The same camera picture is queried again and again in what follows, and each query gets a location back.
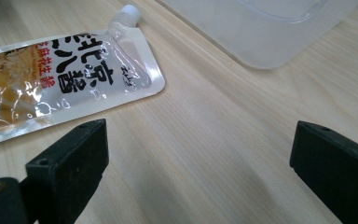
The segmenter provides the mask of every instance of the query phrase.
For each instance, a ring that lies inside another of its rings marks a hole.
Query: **light wood surface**
[[[0,177],[107,119],[110,164],[76,223],[339,223],[289,167],[298,120],[358,143],[358,8],[286,65],[242,66],[153,0],[0,0],[0,46],[104,29],[139,7],[158,95],[0,143]]]

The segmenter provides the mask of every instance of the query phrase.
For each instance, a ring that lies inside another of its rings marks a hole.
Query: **black plastic part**
[[[290,166],[343,223],[358,223],[357,143],[300,121]]]
[[[74,223],[97,189],[108,159],[106,124],[100,119],[77,126],[28,162],[25,201],[33,204],[38,198],[40,206],[30,217],[40,224]],[[29,193],[29,186],[37,192]]]
[[[20,184],[14,178],[0,178],[0,223],[28,223]]]

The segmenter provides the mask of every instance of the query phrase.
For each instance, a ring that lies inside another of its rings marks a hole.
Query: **wood grain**
[[[0,143],[0,177],[107,119],[110,164],[76,223],[339,223],[289,167],[296,123],[358,142],[358,8],[273,70],[242,66],[153,0],[0,0],[0,46],[103,29],[124,5],[166,78],[158,95]]]

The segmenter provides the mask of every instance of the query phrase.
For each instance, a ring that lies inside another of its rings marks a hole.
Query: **white cap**
[[[126,5],[119,12],[129,15],[127,20],[131,23],[132,27],[135,27],[136,23],[141,19],[141,12],[133,5]]]

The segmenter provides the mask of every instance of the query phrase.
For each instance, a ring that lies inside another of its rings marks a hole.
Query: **transparent plastic container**
[[[358,0],[159,0],[244,63],[278,67],[344,20]]]

